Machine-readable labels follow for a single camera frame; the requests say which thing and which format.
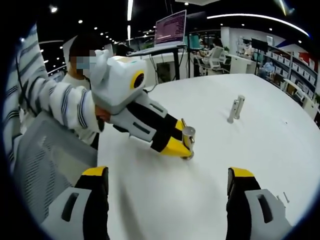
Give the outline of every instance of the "striped shirt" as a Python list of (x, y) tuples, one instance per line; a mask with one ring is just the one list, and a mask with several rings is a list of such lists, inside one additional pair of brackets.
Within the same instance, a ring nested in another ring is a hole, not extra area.
[(30, 112), (25, 98), (35, 114), (44, 110), (69, 129), (83, 128), (100, 132), (91, 91), (82, 86), (74, 88), (68, 83), (57, 83), (49, 79), (40, 52), (36, 26), (21, 43), (9, 71), (2, 123), (4, 150), (11, 169), (15, 163), (15, 139), (21, 135), (19, 105)]

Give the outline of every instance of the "striped sleeve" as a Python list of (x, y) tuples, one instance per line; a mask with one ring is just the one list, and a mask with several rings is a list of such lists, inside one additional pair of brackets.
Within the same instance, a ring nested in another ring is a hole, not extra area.
[[(84, 128), (100, 132), (91, 91), (49, 79), (40, 52), (36, 26), (22, 44), (18, 55), (18, 70), (25, 96), (36, 114), (45, 110), (69, 129)], [(23, 109), (28, 109), (20, 84), (18, 88), (19, 104)]]

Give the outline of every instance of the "monitor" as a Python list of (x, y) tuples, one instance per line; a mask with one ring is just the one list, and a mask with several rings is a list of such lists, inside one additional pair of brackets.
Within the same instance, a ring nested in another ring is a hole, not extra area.
[(187, 11), (183, 10), (156, 22), (154, 45), (183, 42)]
[[(201, 49), (198, 35), (189, 36), (189, 41), (190, 41), (190, 49), (194, 49), (194, 50)], [(184, 37), (184, 43), (185, 45), (188, 46), (188, 36)]]
[(264, 51), (265, 53), (268, 52), (268, 48), (269, 48), (268, 43), (266, 41), (261, 41), (261, 40), (254, 39), (254, 38), (252, 38), (252, 40), (251, 40), (251, 46), (254, 49)]

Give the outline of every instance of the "laptop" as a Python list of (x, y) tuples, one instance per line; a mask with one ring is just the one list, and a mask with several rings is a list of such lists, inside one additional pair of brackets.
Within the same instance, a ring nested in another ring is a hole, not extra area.
[(157, 21), (155, 24), (154, 47), (133, 52), (129, 57), (149, 55), (160, 50), (186, 46), (184, 43), (186, 17), (187, 10), (183, 10)]

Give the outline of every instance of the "computer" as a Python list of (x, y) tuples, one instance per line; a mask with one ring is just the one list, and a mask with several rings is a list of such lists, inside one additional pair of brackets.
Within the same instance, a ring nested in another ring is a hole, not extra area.
[(187, 11), (183, 10), (167, 16), (155, 24), (154, 47), (134, 52), (129, 56), (148, 55), (165, 49), (185, 46)]
[[(190, 49), (191, 50), (201, 50), (199, 36), (198, 35), (191, 35), (189, 36), (190, 41)], [(184, 43), (188, 45), (188, 36), (184, 37)]]

